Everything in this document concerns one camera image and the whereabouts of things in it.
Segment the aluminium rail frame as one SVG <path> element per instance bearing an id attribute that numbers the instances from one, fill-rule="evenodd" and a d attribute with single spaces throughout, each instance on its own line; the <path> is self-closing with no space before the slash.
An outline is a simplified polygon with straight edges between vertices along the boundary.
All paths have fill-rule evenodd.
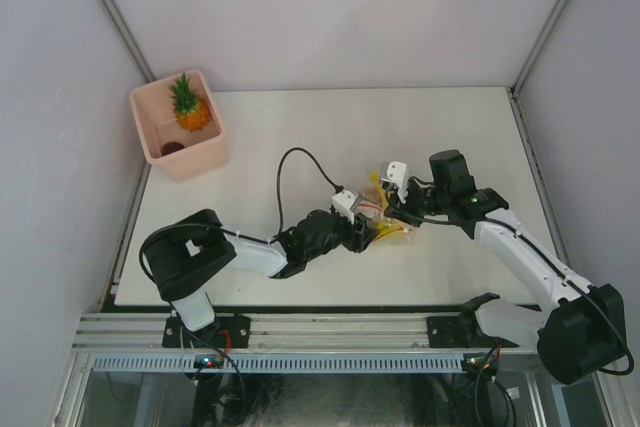
<path id="1" fill-rule="evenodd" d="M 233 352 L 472 352 L 478 349 L 432 348 L 429 316 L 449 312 L 409 313 L 222 313 L 251 319 L 248 347 Z M 90 313 L 82 316 L 72 346 L 78 351 L 147 352 L 162 349 L 169 313 Z"/>

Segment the yellow fake banana bunch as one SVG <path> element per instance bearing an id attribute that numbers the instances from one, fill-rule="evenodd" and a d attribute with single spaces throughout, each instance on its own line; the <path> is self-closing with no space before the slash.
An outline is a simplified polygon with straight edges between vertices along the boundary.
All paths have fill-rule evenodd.
<path id="1" fill-rule="evenodd" d="M 375 218 L 379 223 L 391 229 L 400 229 L 401 224 L 397 220 L 387 217 L 384 213 L 388 207 L 388 202 L 385 200 L 385 190 L 379 176 L 380 172 L 378 170 L 371 169 L 367 172 L 369 184 L 365 189 L 364 196 L 367 199 L 367 203 L 376 211 Z"/>

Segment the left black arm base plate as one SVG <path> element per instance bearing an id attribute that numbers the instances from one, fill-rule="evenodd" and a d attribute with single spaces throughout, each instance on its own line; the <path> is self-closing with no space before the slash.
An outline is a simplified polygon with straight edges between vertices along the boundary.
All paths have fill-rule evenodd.
<path id="1" fill-rule="evenodd" d="M 189 331 L 178 316 L 166 320 L 162 346 L 164 348 L 193 347 L 204 349 L 209 346 L 230 351 L 233 348 L 248 347 L 251 319 L 233 315 L 217 317 L 213 324 L 195 332 Z"/>

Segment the purple fake onion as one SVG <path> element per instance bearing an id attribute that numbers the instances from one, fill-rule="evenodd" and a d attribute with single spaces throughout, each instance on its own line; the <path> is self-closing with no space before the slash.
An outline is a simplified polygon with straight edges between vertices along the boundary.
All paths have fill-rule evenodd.
<path id="1" fill-rule="evenodd" d="M 184 148 L 185 146 L 180 142 L 167 142 L 161 147 L 160 152 L 162 156 L 167 156 Z"/>

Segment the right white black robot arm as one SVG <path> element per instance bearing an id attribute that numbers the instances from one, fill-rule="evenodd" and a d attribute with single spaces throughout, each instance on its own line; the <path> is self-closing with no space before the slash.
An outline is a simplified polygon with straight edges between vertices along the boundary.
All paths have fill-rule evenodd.
<path id="1" fill-rule="evenodd" d="M 538 306 L 530 310 L 491 293 L 476 297 L 471 313 L 459 321 L 461 338 L 480 346 L 497 337 L 533 350 L 565 385 L 594 372 L 631 374 L 635 359 L 619 291 L 610 284 L 593 284 L 545 249 L 500 194 L 477 188 L 460 151 L 438 152 L 429 165 L 430 182 L 411 175 L 402 162 L 383 166 L 386 215 L 415 227 L 461 229 L 499 259 Z"/>

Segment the pink plastic bin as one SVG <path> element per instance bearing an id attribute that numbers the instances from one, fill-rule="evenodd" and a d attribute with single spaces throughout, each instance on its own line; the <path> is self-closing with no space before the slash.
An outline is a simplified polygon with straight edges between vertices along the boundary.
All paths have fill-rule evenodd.
<path id="1" fill-rule="evenodd" d="M 185 130 L 174 116 L 169 86 L 182 72 L 209 106 L 211 120 L 202 130 Z M 146 161 L 176 182 L 222 167 L 229 161 L 227 128 L 204 74 L 198 69 L 182 72 L 137 87 L 129 94 Z M 167 142 L 180 142 L 185 148 L 162 156 L 160 149 Z"/>

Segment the clear zip top bag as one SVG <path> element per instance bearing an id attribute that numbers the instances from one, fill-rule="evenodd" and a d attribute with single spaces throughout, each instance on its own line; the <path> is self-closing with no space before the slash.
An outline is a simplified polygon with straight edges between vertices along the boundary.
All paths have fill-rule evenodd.
<path id="1" fill-rule="evenodd" d="M 389 206 L 385 199 L 379 169 L 369 169 L 366 181 L 360 189 L 362 199 L 357 211 L 368 218 L 368 225 L 377 230 L 373 242 L 381 245 L 405 246 L 413 240 L 413 228 L 385 214 Z"/>

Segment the fake pineapple green crown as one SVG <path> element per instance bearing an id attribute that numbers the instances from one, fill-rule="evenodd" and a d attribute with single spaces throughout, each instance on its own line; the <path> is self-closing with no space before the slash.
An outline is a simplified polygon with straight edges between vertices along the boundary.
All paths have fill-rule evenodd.
<path id="1" fill-rule="evenodd" d="M 207 102 L 192 89 L 185 72 L 169 86 L 173 112 L 179 126 L 190 132 L 202 130 L 211 120 Z"/>

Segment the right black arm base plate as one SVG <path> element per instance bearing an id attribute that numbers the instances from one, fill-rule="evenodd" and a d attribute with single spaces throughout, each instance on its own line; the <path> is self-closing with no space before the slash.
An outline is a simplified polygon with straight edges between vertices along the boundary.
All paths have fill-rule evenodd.
<path id="1" fill-rule="evenodd" d="M 432 348 L 488 349 L 497 343 L 495 338 L 485 334 L 466 333 L 456 315 L 429 316 L 426 318 L 426 327 Z"/>

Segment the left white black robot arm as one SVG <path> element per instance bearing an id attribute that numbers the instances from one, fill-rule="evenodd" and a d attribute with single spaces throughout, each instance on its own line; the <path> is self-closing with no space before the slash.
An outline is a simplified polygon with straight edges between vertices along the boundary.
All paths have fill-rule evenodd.
<path id="1" fill-rule="evenodd" d="M 178 314 L 186 338 L 206 347 L 217 339 L 219 323 L 205 285 L 221 271 L 240 269 L 288 279 L 339 247 L 361 253 L 378 234 L 363 214 L 350 221 L 331 209 L 314 210 L 263 240 L 224 228 L 215 211 L 203 209 L 151 233 L 139 248 L 138 262 L 161 299 Z"/>

